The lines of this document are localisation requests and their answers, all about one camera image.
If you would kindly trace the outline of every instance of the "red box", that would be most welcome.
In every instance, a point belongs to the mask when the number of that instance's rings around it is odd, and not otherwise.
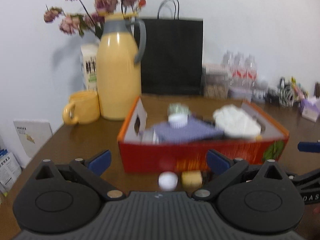
[[[261,135],[252,140],[212,140],[185,144],[142,144],[139,131],[167,120],[170,103],[182,103],[190,111],[212,119],[212,113],[233,104],[255,117]],[[208,170],[206,153],[215,149],[230,159],[236,157],[250,164],[278,159],[289,139],[289,132],[255,104],[239,100],[214,100],[203,97],[152,96],[138,97],[118,134],[118,144],[125,172],[163,172]]]

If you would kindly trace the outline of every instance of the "gray thermos handle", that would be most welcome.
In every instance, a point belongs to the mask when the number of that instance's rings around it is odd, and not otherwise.
[[[144,50],[146,49],[146,43],[147,43],[146,26],[144,25],[144,22],[139,19],[135,19],[134,22],[127,22],[126,25],[139,26],[139,29],[140,29],[139,51],[137,55],[134,56],[134,63],[137,64],[141,61],[144,54]]]

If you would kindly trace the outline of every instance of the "blue cloth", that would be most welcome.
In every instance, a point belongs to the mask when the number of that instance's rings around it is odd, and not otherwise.
[[[0,150],[0,159],[8,153],[7,150]]]
[[[223,135],[223,130],[193,117],[188,118],[188,124],[182,128],[172,128],[168,122],[153,126],[156,135],[165,142],[186,143],[206,138],[217,138]]]

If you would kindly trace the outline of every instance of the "mug handle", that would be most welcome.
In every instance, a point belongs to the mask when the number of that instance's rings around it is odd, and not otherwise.
[[[67,104],[62,112],[62,119],[65,124],[77,124],[79,122],[78,117],[74,116],[73,118],[70,117],[70,112],[75,109],[76,104],[74,102],[71,102]]]

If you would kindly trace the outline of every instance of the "white ball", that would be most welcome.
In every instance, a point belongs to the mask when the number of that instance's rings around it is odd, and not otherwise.
[[[163,172],[159,175],[158,183],[161,190],[173,191],[177,187],[178,176],[171,171]]]
[[[256,88],[258,90],[267,90],[268,89],[268,81],[264,76],[258,76],[255,82]]]

